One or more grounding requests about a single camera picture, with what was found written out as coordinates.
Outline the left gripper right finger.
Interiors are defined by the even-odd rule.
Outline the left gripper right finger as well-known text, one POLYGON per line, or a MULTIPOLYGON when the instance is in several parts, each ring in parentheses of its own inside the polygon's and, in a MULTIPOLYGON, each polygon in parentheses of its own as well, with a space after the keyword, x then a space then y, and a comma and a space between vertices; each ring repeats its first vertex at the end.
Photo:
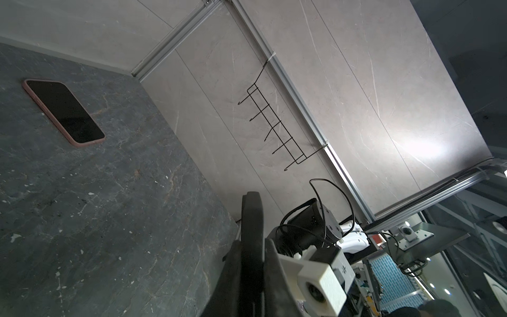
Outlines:
POLYGON ((274 242, 265 239, 264 243, 264 316, 302 316, 297 302, 290 293, 274 242))

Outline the phone with pink edge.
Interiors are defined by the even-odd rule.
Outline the phone with pink edge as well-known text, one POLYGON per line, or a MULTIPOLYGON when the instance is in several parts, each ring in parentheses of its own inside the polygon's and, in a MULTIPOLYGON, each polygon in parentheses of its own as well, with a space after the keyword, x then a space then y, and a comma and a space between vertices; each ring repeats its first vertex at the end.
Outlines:
POLYGON ((71 145, 86 147, 105 140, 102 129, 64 83, 26 79, 22 87, 71 145))

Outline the black phone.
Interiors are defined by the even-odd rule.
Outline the black phone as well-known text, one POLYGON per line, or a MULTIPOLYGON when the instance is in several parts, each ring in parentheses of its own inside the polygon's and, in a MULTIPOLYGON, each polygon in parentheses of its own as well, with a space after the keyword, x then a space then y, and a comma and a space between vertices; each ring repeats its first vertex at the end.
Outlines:
POLYGON ((258 192, 242 198, 240 315, 262 316, 264 310, 264 208, 258 192))

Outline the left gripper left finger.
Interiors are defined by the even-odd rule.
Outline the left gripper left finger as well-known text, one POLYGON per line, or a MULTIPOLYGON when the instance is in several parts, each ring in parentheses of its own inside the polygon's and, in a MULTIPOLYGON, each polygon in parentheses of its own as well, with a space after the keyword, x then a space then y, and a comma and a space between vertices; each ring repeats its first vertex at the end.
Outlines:
POLYGON ((239 240, 231 249, 219 277, 217 286, 201 316, 239 316, 242 246, 239 240))

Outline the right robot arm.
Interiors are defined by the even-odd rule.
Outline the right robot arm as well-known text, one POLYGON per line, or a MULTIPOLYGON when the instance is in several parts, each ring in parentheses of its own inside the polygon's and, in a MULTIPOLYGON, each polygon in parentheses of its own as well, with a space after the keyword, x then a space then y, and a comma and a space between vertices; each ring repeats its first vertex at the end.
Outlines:
POLYGON ((368 235, 354 218, 340 223, 316 198, 285 215, 268 238, 285 256, 301 255, 311 246, 337 246, 346 254, 357 254, 370 246, 368 235))

